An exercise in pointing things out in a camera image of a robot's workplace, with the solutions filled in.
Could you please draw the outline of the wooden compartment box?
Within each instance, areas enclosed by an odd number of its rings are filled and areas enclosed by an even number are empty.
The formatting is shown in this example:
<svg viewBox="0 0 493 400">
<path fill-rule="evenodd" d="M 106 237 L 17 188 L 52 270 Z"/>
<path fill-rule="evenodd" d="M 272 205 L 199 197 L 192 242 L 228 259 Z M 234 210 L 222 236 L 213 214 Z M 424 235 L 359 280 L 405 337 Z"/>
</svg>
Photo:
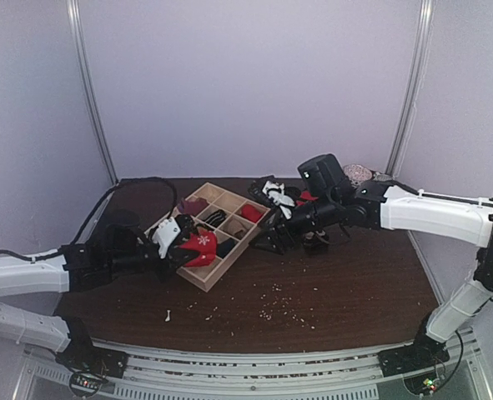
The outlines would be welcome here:
<svg viewBox="0 0 493 400">
<path fill-rule="evenodd" d="M 187 236 L 183 248 L 204 253 L 180 267 L 177 274 L 208 292 L 260 232 L 259 222 L 269 209 L 210 182 L 186 201 L 198 205 L 176 207 L 172 217 L 179 219 L 185 213 L 191 217 L 194 232 Z"/>
</svg>

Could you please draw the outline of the red sock with stripes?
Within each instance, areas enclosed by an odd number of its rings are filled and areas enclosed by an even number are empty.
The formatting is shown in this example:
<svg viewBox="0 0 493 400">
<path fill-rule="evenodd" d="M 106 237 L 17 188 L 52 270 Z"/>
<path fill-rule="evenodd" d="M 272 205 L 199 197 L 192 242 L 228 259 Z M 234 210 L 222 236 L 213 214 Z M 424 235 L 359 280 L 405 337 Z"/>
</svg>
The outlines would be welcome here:
<svg viewBox="0 0 493 400">
<path fill-rule="evenodd" d="M 179 246 L 182 266 L 186 268 L 201 268 L 211 264 L 216 258 L 218 239 L 213 232 L 191 234 L 187 242 Z"/>
</svg>

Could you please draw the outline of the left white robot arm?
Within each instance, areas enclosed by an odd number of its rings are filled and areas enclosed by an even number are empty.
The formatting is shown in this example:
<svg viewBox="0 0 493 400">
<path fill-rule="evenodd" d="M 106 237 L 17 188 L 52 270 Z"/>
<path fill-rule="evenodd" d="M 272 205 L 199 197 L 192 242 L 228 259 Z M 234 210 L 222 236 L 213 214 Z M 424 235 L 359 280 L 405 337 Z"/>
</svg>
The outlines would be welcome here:
<svg viewBox="0 0 493 400">
<path fill-rule="evenodd" d="M 197 257 L 194 250 L 180 247 L 195 226 L 191 216 L 179 214 L 145 232 L 135 212 L 120 209 L 105 215 L 87 242 L 29 256 L 0 250 L 0 298 L 81 293 L 147 271 L 164 281 Z M 45 317 L 0 303 L 0 337 L 68 356 L 82 370 L 99 361 L 84 322 L 75 317 Z"/>
</svg>

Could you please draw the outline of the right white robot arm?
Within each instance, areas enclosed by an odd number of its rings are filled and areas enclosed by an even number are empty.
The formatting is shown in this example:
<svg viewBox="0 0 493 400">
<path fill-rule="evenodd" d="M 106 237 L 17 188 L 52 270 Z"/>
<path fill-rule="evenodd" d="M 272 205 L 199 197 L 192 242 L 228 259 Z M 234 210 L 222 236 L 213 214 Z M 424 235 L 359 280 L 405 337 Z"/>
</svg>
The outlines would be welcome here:
<svg viewBox="0 0 493 400">
<path fill-rule="evenodd" d="M 493 300 L 493 196 L 454 197 L 395 180 L 368 179 L 354 186 L 331 153 L 303 162 L 298 171 L 309 200 L 272 176 L 250 185 L 249 194 L 270 210 L 253 247 L 283 254 L 305 234 L 332 225 L 429 233 L 477 246 L 471 277 L 423 320 L 408 347 L 412 367 L 425 367 L 461 325 Z"/>
</svg>

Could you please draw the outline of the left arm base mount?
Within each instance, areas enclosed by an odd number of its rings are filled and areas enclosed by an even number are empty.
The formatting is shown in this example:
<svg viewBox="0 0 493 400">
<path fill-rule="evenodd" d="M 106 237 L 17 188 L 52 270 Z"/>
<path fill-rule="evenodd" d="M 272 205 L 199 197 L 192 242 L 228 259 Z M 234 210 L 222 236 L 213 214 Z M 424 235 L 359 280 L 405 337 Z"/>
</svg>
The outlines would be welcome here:
<svg viewBox="0 0 493 400">
<path fill-rule="evenodd" d="M 122 378 L 128 364 L 126 352 L 88 344 L 70 344 L 54 353 L 55 361 L 69 372 L 68 388 L 79 398 L 90 398 L 110 383 Z"/>
</svg>

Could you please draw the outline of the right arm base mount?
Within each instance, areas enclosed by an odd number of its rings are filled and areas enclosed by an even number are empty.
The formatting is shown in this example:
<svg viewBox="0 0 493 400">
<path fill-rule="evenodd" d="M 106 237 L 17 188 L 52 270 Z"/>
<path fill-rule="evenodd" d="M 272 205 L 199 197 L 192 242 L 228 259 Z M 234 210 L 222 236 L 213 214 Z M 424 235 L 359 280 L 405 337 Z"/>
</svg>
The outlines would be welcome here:
<svg viewBox="0 0 493 400">
<path fill-rule="evenodd" d="M 377 357 L 384 378 L 401 375 L 405 389 L 420 398 L 439 389 L 450 360 L 445 349 L 433 352 L 415 345 L 383 350 Z"/>
</svg>

